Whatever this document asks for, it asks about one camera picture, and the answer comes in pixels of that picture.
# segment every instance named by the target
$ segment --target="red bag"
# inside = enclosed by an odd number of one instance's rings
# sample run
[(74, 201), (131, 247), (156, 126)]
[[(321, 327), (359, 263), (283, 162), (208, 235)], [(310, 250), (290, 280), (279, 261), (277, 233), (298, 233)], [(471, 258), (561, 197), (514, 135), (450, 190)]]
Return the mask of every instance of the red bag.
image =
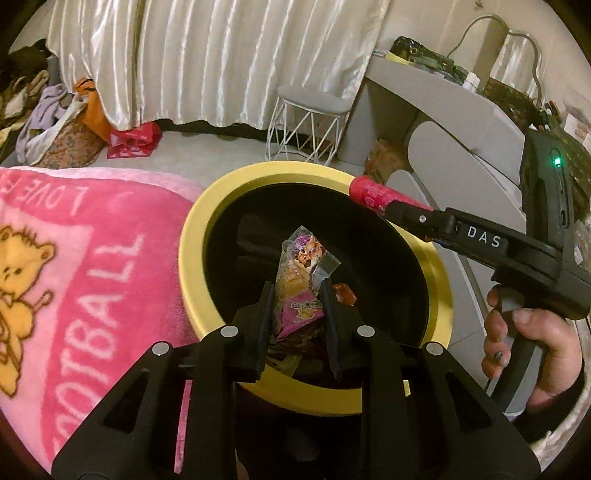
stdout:
[(160, 127), (154, 122), (131, 130), (111, 130), (107, 158), (149, 157), (162, 138)]

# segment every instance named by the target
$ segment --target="black sleeve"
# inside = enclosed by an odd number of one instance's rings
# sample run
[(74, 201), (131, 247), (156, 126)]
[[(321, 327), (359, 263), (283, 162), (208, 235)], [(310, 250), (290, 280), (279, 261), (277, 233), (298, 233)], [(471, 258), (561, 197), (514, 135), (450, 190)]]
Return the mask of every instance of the black sleeve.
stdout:
[(546, 436), (547, 432), (553, 432), (567, 417), (579, 399), (585, 384), (584, 365), (579, 377), (572, 387), (562, 393), (548, 408), (537, 413), (527, 410), (520, 415), (513, 425), (528, 442), (536, 442)]

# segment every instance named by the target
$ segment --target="snack wrapper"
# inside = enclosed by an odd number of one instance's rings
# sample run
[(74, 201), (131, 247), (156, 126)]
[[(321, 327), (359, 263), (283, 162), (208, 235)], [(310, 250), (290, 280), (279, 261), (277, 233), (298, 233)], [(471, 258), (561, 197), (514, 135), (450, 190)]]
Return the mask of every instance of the snack wrapper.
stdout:
[(282, 245), (275, 281), (275, 340), (281, 342), (324, 316), (318, 290), (340, 262), (305, 227)]
[(355, 305), (357, 297), (346, 283), (337, 283), (333, 285), (333, 288), (335, 290), (336, 299), (339, 303), (350, 307)]

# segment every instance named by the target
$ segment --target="silver screw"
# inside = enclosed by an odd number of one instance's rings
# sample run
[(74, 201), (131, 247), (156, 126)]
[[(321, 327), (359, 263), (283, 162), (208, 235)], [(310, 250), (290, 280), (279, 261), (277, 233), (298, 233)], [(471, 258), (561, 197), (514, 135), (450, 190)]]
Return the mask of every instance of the silver screw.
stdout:
[(439, 356), (443, 353), (443, 347), (437, 342), (429, 342), (427, 344), (427, 352), (431, 355)]
[(357, 333), (360, 334), (362, 337), (373, 337), (375, 335), (375, 329), (369, 325), (362, 325), (357, 327)]
[(158, 342), (152, 347), (152, 353), (158, 356), (168, 353), (169, 350), (170, 346), (166, 342)]
[(223, 337), (232, 338), (238, 335), (238, 328), (234, 327), (234, 325), (226, 325), (223, 329), (220, 330), (220, 333)]

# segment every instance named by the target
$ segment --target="teddy bear print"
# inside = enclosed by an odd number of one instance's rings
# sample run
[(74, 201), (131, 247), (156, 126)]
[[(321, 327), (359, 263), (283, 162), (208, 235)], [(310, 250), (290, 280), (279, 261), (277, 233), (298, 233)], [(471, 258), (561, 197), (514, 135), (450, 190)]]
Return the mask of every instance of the teddy bear print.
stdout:
[(55, 254), (55, 245), (36, 243), (35, 235), (25, 229), (0, 229), (0, 390), (9, 397), (17, 393), (22, 342), (33, 334), (35, 314), (53, 299), (50, 290), (35, 303), (26, 301), (24, 294)]

